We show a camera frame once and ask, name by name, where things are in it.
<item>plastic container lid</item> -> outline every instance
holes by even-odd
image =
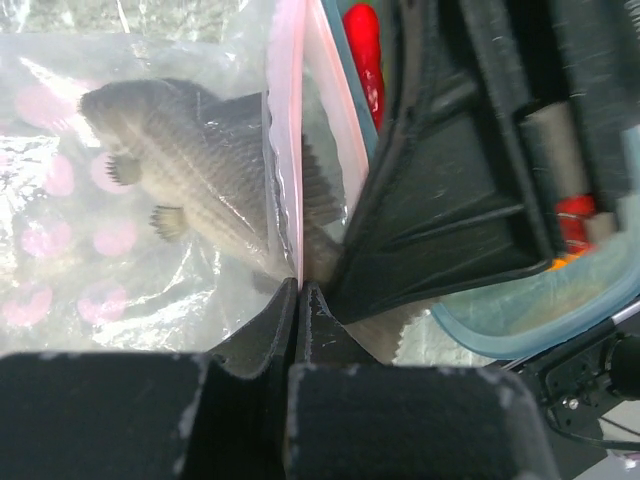
[[[454,340],[487,357],[527,357],[588,330],[640,293],[640,127],[623,136],[638,192],[622,201],[623,232],[561,270],[442,297],[432,314]]]

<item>fish scale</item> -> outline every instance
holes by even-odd
[[[80,111],[112,151],[119,147],[115,138],[129,152],[131,159],[118,168],[139,162],[142,186],[160,207],[174,207],[154,214],[156,227],[171,228],[179,238],[182,217],[175,207],[181,207],[187,226],[222,253],[277,279],[291,273],[274,267],[268,250],[261,94],[222,101],[190,81],[134,80],[89,92]],[[321,227],[339,219],[342,209],[304,136],[302,141],[305,249],[317,252],[327,270],[339,246]],[[163,205],[167,199],[171,204]]]

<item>fish fin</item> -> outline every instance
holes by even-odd
[[[208,108],[201,111],[201,119],[211,122],[223,119],[227,125],[255,126],[262,123],[262,93],[254,93],[242,97],[223,100],[219,103],[209,102]]]
[[[112,155],[107,162],[107,175],[118,185],[133,185],[142,179],[138,159],[127,155]]]
[[[324,288],[333,277],[344,247],[313,220],[305,221],[304,279],[314,281],[320,288]]]
[[[151,226],[163,240],[174,243],[189,228],[182,208],[156,207],[151,215]]]
[[[302,135],[302,195],[305,219],[313,219],[320,225],[340,220],[342,208],[333,193],[329,180],[323,175],[318,157],[306,136]]]

